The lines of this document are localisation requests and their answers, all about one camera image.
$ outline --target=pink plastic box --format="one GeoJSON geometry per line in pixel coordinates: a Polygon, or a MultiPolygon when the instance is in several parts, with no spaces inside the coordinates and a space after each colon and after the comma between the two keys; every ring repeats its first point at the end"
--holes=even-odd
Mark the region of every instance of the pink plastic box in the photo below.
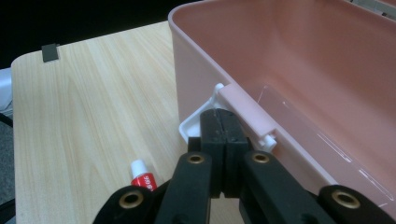
{"type": "Polygon", "coordinates": [[[341,0],[175,8],[180,121],[215,94],[307,189],[356,189],[396,218],[396,22],[341,0]]]}

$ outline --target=black floor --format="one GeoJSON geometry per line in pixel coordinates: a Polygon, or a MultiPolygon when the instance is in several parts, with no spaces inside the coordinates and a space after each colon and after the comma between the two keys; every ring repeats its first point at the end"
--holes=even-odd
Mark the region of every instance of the black floor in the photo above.
{"type": "Polygon", "coordinates": [[[47,44],[68,44],[166,21],[189,0],[0,1],[0,69],[47,44]]]}

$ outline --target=red and white bottle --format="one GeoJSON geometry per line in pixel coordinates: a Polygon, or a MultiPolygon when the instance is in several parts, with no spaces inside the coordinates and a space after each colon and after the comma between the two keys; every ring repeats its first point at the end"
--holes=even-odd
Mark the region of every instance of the red and white bottle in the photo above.
{"type": "Polygon", "coordinates": [[[142,160],[131,162],[131,169],[133,176],[131,185],[145,187],[150,190],[155,190],[157,188],[154,175],[148,171],[142,160]]]}

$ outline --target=dark background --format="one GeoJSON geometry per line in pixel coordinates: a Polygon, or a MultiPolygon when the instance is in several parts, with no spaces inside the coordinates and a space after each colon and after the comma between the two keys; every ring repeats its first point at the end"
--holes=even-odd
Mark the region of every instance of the dark background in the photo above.
{"type": "Polygon", "coordinates": [[[166,21],[189,0],[0,1],[0,69],[48,44],[69,44],[166,21]]]}

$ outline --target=wood grain surface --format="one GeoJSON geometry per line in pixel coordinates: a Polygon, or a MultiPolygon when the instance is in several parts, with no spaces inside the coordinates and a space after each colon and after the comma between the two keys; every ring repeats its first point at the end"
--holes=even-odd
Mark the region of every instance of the wood grain surface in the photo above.
{"type": "MultiPolygon", "coordinates": [[[[17,223],[92,223],[143,159],[157,184],[186,144],[178,134],[167,22],[41,51],[12,64],[17,223]]],[[[212,200],[211,223],[242,223],[212,200]]]]}

